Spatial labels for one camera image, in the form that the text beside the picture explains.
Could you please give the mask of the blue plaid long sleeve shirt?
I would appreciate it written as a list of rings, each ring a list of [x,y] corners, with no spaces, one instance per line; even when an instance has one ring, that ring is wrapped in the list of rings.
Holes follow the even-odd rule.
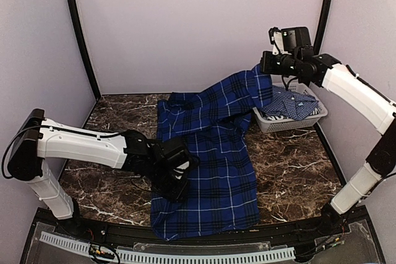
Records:
[[[254,66],[202,92],[172,93],[157,103],[157,139],[181,137],[200,164],[188,175],[185,201],[153,195],[153,230],[213,233],[259,222],[256,174],[244,136],[252,110],[271,100],[272,79]]]

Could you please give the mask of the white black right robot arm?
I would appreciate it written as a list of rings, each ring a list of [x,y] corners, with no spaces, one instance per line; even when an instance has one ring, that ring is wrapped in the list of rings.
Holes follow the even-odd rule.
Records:
[[[316,231],[328,236],[395,169],[395,102],[329,54],[314,55],[307,49],[301,54],[264,51],[260,66],[265,74],[291,75],[299,82],[323,88],[348,104],[358,123],[366,121],[364,127],[377,132],[363,165],[321,209]]]

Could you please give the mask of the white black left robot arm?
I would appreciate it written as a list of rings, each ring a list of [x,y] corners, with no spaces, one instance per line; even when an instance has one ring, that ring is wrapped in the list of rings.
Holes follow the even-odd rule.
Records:
[[[137,130],[95,132],[65,126],[34,109],[8,144],[1,160],[5,179],[25,182],[45,203],[60,227],[74,237],[90,236],[76,200],[60,186],[48,158],[85,161],[146,177],[151,191],[171,202],[182,202],[188,174],[199,164],[184,141],[149,139]]]

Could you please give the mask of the blue small-check shirt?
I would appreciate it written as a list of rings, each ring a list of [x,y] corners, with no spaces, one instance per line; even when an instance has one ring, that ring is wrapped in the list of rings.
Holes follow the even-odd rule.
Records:
[[[272,86],[272,102],[261,110],[266,116],[281,116],[301,121],[308,116],[319,114],[319,101],[314,96]]]

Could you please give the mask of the black white garment in basket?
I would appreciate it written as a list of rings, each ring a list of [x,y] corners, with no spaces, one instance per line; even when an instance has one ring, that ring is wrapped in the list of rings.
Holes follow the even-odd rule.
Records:
[[[288,117],[285,115],[269,115],[264,112],[261,112],[261,116],[267,120],[267,121],[281,121],[281,120],[293,120],[293,121],[302,121],[309,116],[317,116],[320,114],[319,108],[315,108],[314,111],[312,111],[310,114],[308,114],[306,117],[299,117],[299,118],[294,118],[294,117]]]

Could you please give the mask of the white plastic laundry basket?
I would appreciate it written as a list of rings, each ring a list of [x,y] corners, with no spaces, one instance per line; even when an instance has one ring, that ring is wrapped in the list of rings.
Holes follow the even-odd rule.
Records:
[[[293,129],[300,129],[305,127],[313,126],[319,119],[322,117],[326,117],[328,115],[328,111],[326,107],[322,104],[319,98],[314,94],[314,92],[301,83],[292,82],[289,86],[289,91],[300,93],[303,95],[310,95],[313,96],[318,101],[318,106],[320,114],[317,116],[309,116],[308,118],[302,121],[293,121],[289,120],[281,120],[281,121],[267,121],[261,116],[261,111],[257,108],[253,109],[254,116],[256,121],[259,125],[260,130],[263,133],[270,133],[270,132],[279,132],[284,130],[293,130]]]

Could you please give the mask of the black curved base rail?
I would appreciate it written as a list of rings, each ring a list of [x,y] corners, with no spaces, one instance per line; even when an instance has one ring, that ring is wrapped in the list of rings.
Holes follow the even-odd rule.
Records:
[[[377,244],[377,236],[366,207],[356,207],[337,218],[335,215],[318,216],[299,221],[255,225],[246,229],[229,227],[217,232],[176,233],[174,229],[153,230],[151,227],[109,223],[80,217],[71,223],[59,223],[50,210],[38,208],[34,223],[45,223],[56,232],[77,239],[91,240],[112,247],[132,247],[138,243],[165,245],[215,245],[270,242],[272,245],[293,245],[305,252],[317,248],[324,239],[351,236]]]

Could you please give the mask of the black frame post right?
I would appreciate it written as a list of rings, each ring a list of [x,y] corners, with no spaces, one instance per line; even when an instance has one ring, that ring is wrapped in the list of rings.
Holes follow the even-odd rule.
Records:
[[[332,0],[322,0],[321,13],[317,24],[317,30],[313,45],[314,54],[319,54],[321,50],[322,42],[325,35],[325,29],[330,14],[331,2]]]

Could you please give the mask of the black frame post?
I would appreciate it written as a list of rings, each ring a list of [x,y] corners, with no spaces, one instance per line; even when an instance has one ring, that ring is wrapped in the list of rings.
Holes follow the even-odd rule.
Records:
[[[321,50],[322,42],[325,35],[325,29],[330,14],[331,2],[332,0],[322,0],[321,13],[317,24],[317,30],[313,45],[314,54],[319,54]]]
[[[84,70],[87,75],[93,96],[95,100],[98,101],[101,98],[101,92],[94,74],[93,66],[88,53],[88,48],[85,42],[83,28],[77,7],[77,0],[67,0],[67,5],[69,8],[71,22],[74,29],[74,35],[76,38],[77,46],[79,48],[79,53],[83,62]]]

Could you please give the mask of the black frame post left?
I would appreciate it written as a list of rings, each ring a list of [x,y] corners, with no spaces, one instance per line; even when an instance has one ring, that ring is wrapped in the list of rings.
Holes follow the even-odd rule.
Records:
[[[76,38],[77,46],[79,48],[79,53],[83,62],[84,70],[87,75],[93,96],[95,100],[98,101],[101,98],[101,92],[94,74],[93,66],[88,53],[88,48],[85,42],[83,28],[77,7],[77,0],[67,0],[67,5],[69,8],[71,22],[74,29],[74,35]]]

